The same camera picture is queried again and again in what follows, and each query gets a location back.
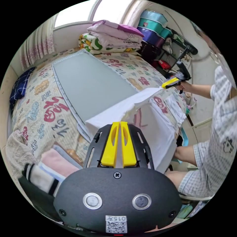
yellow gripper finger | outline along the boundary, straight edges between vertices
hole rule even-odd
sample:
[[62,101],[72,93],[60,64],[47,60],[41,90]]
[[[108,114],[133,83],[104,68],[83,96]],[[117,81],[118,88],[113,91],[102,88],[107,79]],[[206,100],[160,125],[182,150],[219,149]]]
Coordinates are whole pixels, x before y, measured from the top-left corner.
[[115,168],[118,148],[119,122],[114,122],[111,126],[109,137],[105,145],[104,153],[101,159],[103,166]]
[[173,79],[170,79],[170,80],[168,80],[167,82],[165,82],[165,83],[163,83],[162,84],[162,88],[164,88],[164,89],[166,89],[166,86],[168,86],[169,84],[172,84],[172,83],[174,83],[174,82],[176,82],[176,81],[178,81],[179,79],[178,78],[173,78]]
[[121,138],[122,138],[123,168],[135,166],[137,164],[137,159],[134,153],[133,143],[127,122],[121,122]]

bedspread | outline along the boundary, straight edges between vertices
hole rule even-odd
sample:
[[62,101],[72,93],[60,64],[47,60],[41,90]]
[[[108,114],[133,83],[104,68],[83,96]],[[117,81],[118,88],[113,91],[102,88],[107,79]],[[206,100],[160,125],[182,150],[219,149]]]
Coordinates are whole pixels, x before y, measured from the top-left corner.
[[[79,134],[77,122],[63,100],[52,70],[52,62],[55,59],[78,50],[79,48],[75,48],[57,53],[40,64],[29,79],[25,97],[18,100],[15,105],[12,115],[13,130],[19,129],[22,132],[38,161],[43,152],[52,148],[54,142],[59,143],[76,160],[85,160],[89,143]],[[113,67],[138,90],[159,87],[166,80],[156,69],[136,55],[106,53],[95,57]],[[164,90],[153,99],[178,132],[180,128],[164,103],[164,99],[170,94],[175,96],[185,112],[186,102],[175,88]],[[134,125],[143,126],[142,114],[139,111],[134,117]]]

checkered pajamas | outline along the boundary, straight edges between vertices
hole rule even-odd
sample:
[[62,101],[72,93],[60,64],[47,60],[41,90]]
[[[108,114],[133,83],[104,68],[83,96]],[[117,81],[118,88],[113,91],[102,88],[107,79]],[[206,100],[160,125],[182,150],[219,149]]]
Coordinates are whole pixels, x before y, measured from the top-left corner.
[[232,85],[221,67],[211,87],[214,100],[211,138],[194,145],[198,170],[189,171],[178,191],[205,198],[214,195],[225,180],[237,151],[237,97],[228,100]]

curtain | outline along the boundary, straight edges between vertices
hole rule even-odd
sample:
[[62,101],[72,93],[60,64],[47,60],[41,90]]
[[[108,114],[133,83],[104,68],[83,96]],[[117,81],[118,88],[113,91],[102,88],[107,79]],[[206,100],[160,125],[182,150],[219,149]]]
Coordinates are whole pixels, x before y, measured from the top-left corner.
[[23,70],[33,65],[36,60],[54,52],[53,28],[55,18],[56,15],[40,25],[20,47],[20,62]]
[[123,24],[137,28],[142,12],[153,4],[153,2],[147,0],[135,1],[125,16]]

navy plaid pillow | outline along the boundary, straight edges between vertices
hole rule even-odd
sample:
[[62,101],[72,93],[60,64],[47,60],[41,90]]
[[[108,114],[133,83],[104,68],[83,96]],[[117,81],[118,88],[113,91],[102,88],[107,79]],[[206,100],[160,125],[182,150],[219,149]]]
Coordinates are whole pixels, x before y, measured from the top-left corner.
[[36,67],[28,69],[26,72],[20,75],[20,77],[15,82],[12,93],[10,95],[10,109],[13,111],[14,106],[18,99],[25,96],[25,91],[28,83],[28,79]]

